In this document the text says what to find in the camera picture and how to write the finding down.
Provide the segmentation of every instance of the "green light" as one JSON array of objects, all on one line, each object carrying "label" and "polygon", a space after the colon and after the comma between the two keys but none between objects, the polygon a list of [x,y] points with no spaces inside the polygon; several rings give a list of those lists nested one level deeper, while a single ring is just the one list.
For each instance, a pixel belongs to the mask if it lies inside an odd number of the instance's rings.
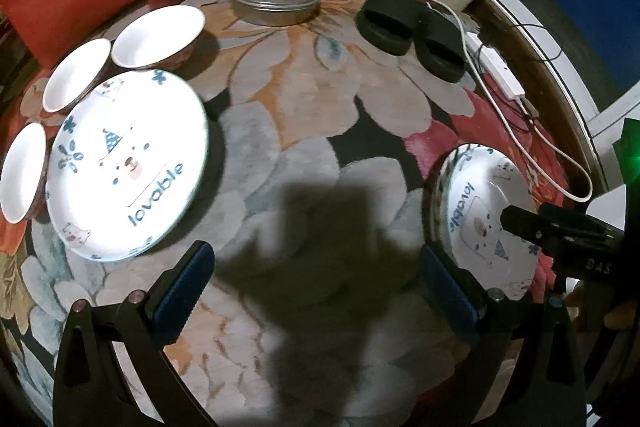
[{"label": "green light", "polygon": [[640,175],[640,120],[625,118],[620,140],[613,144],[622,179],[630,185]]}]

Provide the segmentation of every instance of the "hand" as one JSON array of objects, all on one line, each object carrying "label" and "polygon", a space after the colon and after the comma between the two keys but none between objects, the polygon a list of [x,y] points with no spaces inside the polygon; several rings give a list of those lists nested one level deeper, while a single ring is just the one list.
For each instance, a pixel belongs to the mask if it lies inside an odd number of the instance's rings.
[{"label": "hand", "polygon": [[[584,302],[584,285],[579,282],[574,290],[564,298],[567,308],[578,308],[577,317],[573,323],[576,330],[584,328],[584,316],[582,315],[582,303]],[[613,308],[604,317],[604,325],[611,330],[625,330],[633,326],[636,318],[636,300],[629,300]]]}]

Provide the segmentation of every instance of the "party hat illustration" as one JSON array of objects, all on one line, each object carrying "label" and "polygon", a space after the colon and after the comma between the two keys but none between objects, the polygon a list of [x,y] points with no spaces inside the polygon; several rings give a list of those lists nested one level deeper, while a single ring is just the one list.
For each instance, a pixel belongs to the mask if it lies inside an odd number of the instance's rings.
[{"label": "party hat illustration", "polygon": [[104,140],[107,143],[107,152],[113,151],[113,148],[116,147],[120,141],[120,136],[106,129],[103,129],[102,132],[104,133]]},{"label": "party hat illustration", "polygon": [[504,247],[502,246],[502,243],[500,242],[500,239],[498,239],[498,243],[495,245],[494,253],[498,257],[502,257],[503,259],[506,259],[507,261],[509,260],[509,256],[507,256],[507,254],[505,253]]}]

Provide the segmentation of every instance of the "white ceramic plate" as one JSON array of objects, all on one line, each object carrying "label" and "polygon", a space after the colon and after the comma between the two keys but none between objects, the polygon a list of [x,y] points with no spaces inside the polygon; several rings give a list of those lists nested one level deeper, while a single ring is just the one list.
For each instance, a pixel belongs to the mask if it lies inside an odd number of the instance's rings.
[{"label": "white ceramic plate", "polygon": [[53,143],[46,194],[55,230],[87,259],[142,253],[190,204],[207,147],[204,108],[181,78],[161,70],[110,78]]},{"label": "white ceramic plate", "polygon": [[457,152],[457,149],[453,149],[452,152],[445,158],[444,162],[440,166],[440,171],[436,176],[436,180],[433,185],[433,196],[431,197],[430,208],[430,233],[431,240],[438,243],[442,240],[442,234],[440,233],[441,225],[444,221],[444,215],[441,215],[444,201],[446,200],[446,194],[444,190],[447,187],[449,181],[448,174],[452,166],[452,156]]},{"label": "white ceramic plate", "polygon": [[507,156],[478,144],[458,147],[445,164],[451,167],[439,213],[441,243],[483,288],[520,299],[533,279],[538,247],[503,230],[500,213],[509,204],[536,211],[523,175]]}]

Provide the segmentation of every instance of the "white cable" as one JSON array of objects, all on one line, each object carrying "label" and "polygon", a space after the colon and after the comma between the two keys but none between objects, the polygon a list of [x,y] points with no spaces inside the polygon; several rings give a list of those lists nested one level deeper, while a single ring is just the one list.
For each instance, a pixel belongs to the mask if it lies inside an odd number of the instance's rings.
[{"label": "white cable", "polygon": [[458,14],[455,12],[455,10],[453,8],[450,8],[449,6],[444,4],[442,1],[439,1],[439,0],[427,0],[427,1],[439,4],[445,10],[447,10],[453,16],[453,18],[456,20],[456,23],[458,24],[458,28],[460,29],[460,36],[462,38],[462,49],[465,52],[466,61],[468,62],[469,66],[471,67],[471,70],[474,72],[476,80],[478,81],[478,84],[480,85],[480,87],[482,87],[482,90],[484,91],[485,96],[487,97],[487,99],[489,100],[491,105],[494,107],[494,110],[498,114],[498,117],[500,118],[500,120],[502,120],[502,124],[504,125],[504,128],[506,129],[507,133],[509,134],[511,139],[514,141],[514,143],[516,144],[518,149],[520,149],[520,152],[522,153],[522,155],[533,166],[533,168],[536,171],[538,171],[540,174],[542,174],[542,176],[544,176],[546,181],[548,181],[562,195],[566,196],[570,200],[577,201],[578,203],[586,203],[587,201],[589,201],[591,199],[591,195],[593,194],[593,183],[591,182],[591,178],[590,178],[589,174],[587,173],[587,171],[584,168],[582,168],[582,166],[578,162],[576,162],[574,159],[570,158],[564,152],[562,152],[561,150],[556,148],[556,146],[554,146],[551,142],[549,142],[549,140],[547,140],[546,137],[542,133],[540,133],[538,128],[535,126],[535,124],[534,124],[534,129],[535,129],[536,133],[544,140],[544,142],[549,147],[551,147],[554,151],[556,151],[560,155],[562,155],[563,158],[567,159],[573,165],[575,165],[580,170],[580,172],[582,172],[585,175],[585,177],[587,178],[587,181],[589,183],[589,193],[585,197],[580,197],[580,196],[575,196],[574,194],[572,194],[572,193],[568,192],[567,190],[565,190],[564,188],[562,188],[560,185],[558,185],[558,183],[556,183],[551,178],[551,176],[549,176],[549,174],[547,174],[544,171],[544,169],[540,165],[538,165],[536,163],[536,161],[531,157],[529,152],[527,152],[525,147],[518,141],[518,139],[516,138],[515,134],[511,130],[511,126],[509,124],[509,121],[506,119],[505,115],[500,110],[500,107],[495,102],[494,97],[492,97],[491,92],[489,91],[488,87],[486,87],[486,84],[484,83],[484,80],[482,79],[482,75],[480,73],[478,73],[478,70],[476,69],[476,65],[475,65],[473,59],[471,58],[471,56],[469,55],[468,49],[466,48],[466,42],[465,42],[465,27],[463,26],[462,21],[460,20],[460,17],[458,17]]},{"label": "white cable", "polygon": [[[520,109],[525,113],[525,114],[529,114],[529,112],[527,111],[527,109],[524,107],[524,104],[522,103],[522,100],[518,100],[518,105],[520,106]],[[578,201],[578,203],[585,203],[587,201],[589,201],[591,199],[591,196],[593,196],[593,183],[591,182],[591,178],[589,176],[589,173],[582,167],[582,165],[580,165],[576,160],[574,160],[573,158],[571,158],[568,154],[564,153],[563,151],[559,150],[558,147],[556,147],[555,145],[553,145],[551,142],[549,142],[548,139],[546,139],[546,136],[544,134],[542,134],[540,132],[540,130],[538,129],[538,127],[536,126],[535,122],[533,124],[533,129],[536,132],[536,134],[538,136],[540,136],[542,138],[542,141],[544,143],[546,143],[549,147],[551,147],[551,149],[553,149],[554,151],[556,151],[559,155],[561,155],[564,159],[566,159],[568,162],[572,163],[582,174],[584,174],[584,177],[587,178],[587,182],[589,184],[589,193],[583,197],[583,198],[578,198],[574,201]]]}]

